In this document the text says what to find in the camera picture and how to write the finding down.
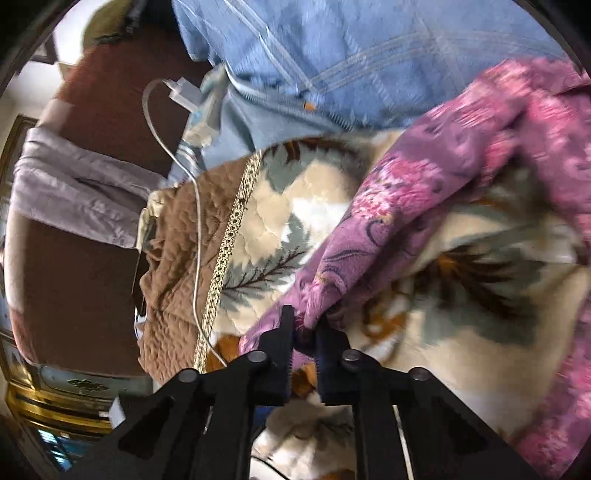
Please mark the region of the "beige leaf-pattern blanket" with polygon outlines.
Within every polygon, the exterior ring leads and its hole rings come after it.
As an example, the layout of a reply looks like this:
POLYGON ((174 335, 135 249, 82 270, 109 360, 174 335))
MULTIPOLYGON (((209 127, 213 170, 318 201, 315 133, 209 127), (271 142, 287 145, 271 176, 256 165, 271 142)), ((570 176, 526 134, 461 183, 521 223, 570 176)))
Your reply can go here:
MULTIPOLYGON (((302 139, 155 191, 140 231, 148 267, 139 362, 157 382, 217 370, 349 207, 384 146, 302 139)), ((546 478, 590 434, 587 243, 535 174, 504 167, 455 206, 413 265, 346 307, 356 349, 431 369, 546 478)))

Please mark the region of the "grey garment on chair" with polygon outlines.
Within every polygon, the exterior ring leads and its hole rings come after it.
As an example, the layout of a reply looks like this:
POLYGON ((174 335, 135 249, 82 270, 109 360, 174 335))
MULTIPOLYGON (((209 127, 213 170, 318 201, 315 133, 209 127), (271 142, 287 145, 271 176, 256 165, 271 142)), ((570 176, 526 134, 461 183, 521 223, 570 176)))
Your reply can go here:
POLYGON ((155 172, 34 127, 14 166, 10 207, 61 231, 132 249, 140 212, 164 184, 155 172))

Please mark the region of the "purple floral cloth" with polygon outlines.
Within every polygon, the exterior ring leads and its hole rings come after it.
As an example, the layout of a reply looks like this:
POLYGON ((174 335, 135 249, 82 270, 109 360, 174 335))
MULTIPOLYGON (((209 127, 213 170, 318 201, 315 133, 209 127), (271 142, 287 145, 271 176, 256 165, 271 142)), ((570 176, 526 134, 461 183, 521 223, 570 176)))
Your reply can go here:
POLYGON ((363 180, 280 302, 298 334, 322 317, 346 330, 346 307, 413 265, 452 209, 510 163, 535 174, 590 266, 590 80, 565 62, 507 60, 423 115, 363 180))

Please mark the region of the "blue plaid duvet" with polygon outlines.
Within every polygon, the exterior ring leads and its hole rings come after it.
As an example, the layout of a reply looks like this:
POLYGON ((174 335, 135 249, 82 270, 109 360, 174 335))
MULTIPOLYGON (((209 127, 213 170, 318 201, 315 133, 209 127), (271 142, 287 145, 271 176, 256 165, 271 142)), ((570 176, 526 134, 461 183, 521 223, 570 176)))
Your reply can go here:
POLYGON ((183 141, 176 183, 290 139, 403 129, 511 58, 565 59, 512 1, 176 1, 193 61, 211 63, 221 122, 183 141))

